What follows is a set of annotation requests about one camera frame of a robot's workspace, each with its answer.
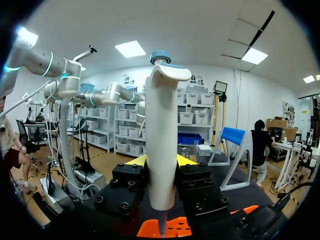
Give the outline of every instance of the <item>office chair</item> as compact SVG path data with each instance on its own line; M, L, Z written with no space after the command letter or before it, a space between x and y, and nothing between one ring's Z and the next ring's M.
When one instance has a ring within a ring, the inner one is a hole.
M32 136L28 136L25 124L22 121L16 120L16 123L19 128L19 140L20 143L26 148L26 153L31 154L40 150L40 142L48 140L48 137L45 133L35 133ZM35 158L31 157L31 163L34 166L35 170L38 172L38 167L36 165Z

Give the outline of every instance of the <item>white desk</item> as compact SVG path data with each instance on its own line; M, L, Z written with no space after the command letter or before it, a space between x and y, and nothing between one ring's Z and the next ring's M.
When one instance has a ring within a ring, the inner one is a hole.
M274 186L275 189L281 190L284 187L286 187L290 182L289 174L293 170L292 168L293 168L294 162L295 162L293 160L293 158L294 158L295 153L298 153L300 155L301 147L293 147L292 144L279 143L279 142L276 142L274 145L272 145L272 147L278 148L278 149L283 149L283 150L287 151L283 167L280 171L280 176ZM320 149L315 148L315 147L311 147L311 149L312 149L312 158L316 159L318 161L320 159Z

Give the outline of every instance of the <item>cardboard box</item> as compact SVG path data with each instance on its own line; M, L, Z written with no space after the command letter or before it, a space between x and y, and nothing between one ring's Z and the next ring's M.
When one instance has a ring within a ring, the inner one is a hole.
M285 131L286 140L292 142L296 140L297 129L293 127L283 128L282 131Z
M267 119L266 126L267 126L267 128L285 129L287 127L287 121L286 120L278 120L278 119Z

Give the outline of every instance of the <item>blue storage bin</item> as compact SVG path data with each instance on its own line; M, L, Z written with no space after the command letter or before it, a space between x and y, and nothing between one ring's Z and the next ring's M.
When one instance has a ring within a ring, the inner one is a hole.
M194 145L195 141L198 141L198 145L201 145L202 138L200 134L178 132L178 144Z
M80 91L87 91L87 92L93 92L95 89L95 85L90 83L81 83L80 84Z

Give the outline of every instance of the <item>person's leg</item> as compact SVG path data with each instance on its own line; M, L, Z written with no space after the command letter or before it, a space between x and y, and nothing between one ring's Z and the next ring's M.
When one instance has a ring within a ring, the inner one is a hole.
M261 166L259 166L259 174L258 177L256 179L256 183L259 186L262 186L263 181L265 180L267 173L268 173L268 169L267 169L267 162L265 161L264 164L262 164Z
M18 164L22 165L22 174L23 174L23 181L24 181L24 190L27 194L30 192L35 191L37 188L28 183L29 171L30 171L30 155L29 154L22 154L19 152L18 156Z

